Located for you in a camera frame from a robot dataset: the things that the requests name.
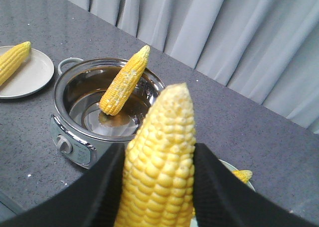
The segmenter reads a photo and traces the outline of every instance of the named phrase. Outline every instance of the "plate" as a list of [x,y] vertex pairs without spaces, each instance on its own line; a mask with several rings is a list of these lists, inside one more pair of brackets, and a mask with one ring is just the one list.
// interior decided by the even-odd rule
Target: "plate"
[[[229,163],[226,162],[226,161],[220,160],[220,162],[223,163],[224,166],[225,166],[228,170],[230,170],[230,171],[238,170],[236,167],[234,167],[233,165],[229,164]],[[253,187],[253,185],[252,185],[250,182],[247,182],[246,185],[247,185],[248,187],[250,187],[253,191],[256,191],[255,188]],[[198,227],[196,217],[194,217],[194,218],[191,219],[191,222],[190,222],[190,226],[189,226],[189,227]]]
[[[0,47],[0,55],[12,47]],[[31,48],[29,58],[0,86],[0,99],[17,99],[33,94],[50,81],[53,73],[51,59],[41,51]]]

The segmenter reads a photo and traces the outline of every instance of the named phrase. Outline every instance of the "corn cob in pot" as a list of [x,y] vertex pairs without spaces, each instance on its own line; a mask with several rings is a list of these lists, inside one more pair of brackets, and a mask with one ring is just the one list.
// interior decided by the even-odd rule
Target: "corn cob in pot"
[[167,86],[129,143],[115,227],[188,227],[194,111],[186,84]]
[[18,44],[0,56],[0,86],[20,67],[29,56],[31,42]]
[[100,100],[100,109],[107,115],[116,115],[133,92],[149,59],[151,48],[145,45],[119,71]]

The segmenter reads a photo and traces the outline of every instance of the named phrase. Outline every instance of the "speckled countertop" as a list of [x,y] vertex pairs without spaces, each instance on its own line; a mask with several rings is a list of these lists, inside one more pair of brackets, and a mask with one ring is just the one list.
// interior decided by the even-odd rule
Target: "speckled countertop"
[[[128,59],[143,42],[66,0],[0,0],[0,46],[30,40],[55,66],[67,57]],[[187,82],[197,142],[254,172],[257,192],[319,224],[319,137],[167,55],[148,67],[168,85]],[[57,72],[39,92],[0,100],[0,192],[24,210],[48,200],[86,170],[65,159],[49,132]]]

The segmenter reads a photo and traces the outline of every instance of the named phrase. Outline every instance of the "cooking pot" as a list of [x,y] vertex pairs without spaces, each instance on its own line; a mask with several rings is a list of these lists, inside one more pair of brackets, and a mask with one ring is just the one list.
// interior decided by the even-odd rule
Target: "cooking pot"
[[[62,72],[71,62],[76,64]],[[134,138],[149,107],[164,89],[163,82],[146,68],[122,110],[115,116],[104,114],[99,109],[100,98],[126,63],[117,58],[68,58],[58,65],[51,135],[64,156],[87,169],[112,143],[127,145]]]

